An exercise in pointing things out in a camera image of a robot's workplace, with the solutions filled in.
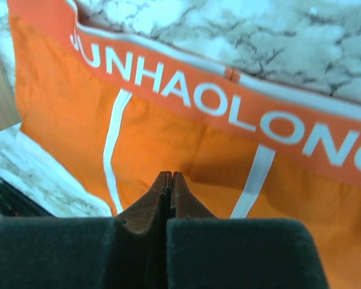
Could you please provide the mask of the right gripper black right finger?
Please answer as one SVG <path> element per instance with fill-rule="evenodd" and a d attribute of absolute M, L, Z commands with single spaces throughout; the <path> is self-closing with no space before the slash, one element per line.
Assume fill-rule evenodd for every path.
<path fill-rule="evenodd" d="M 219 219 L 173 176 L 170 288 L 328 288 L 307 228 L 292 219 Z"/>

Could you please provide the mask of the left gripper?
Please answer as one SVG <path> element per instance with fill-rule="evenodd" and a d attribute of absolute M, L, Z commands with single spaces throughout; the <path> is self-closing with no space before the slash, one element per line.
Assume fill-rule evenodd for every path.
<path fill-rule="evenodd" d="M 0 216 L 53 217 L 39 204 L 0 177 Z"/>

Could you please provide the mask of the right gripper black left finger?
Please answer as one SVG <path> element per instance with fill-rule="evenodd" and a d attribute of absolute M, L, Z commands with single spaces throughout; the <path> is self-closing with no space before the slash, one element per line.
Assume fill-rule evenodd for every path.
<path fill-rule="evenodd" d="M 167 288 L 171 183 L 116 217 L 0 216 L 0 288 Z"/>

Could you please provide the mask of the bright orange underwear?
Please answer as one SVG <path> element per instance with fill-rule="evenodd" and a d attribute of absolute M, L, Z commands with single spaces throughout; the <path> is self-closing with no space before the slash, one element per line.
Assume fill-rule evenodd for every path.
<path fill-rule="evenodd" d="M 19 141 L 120 214 L 161 171 L 219 217 L 289 217 L 332 288 L 361 288 L 361 106 L 9 1 Z"/>

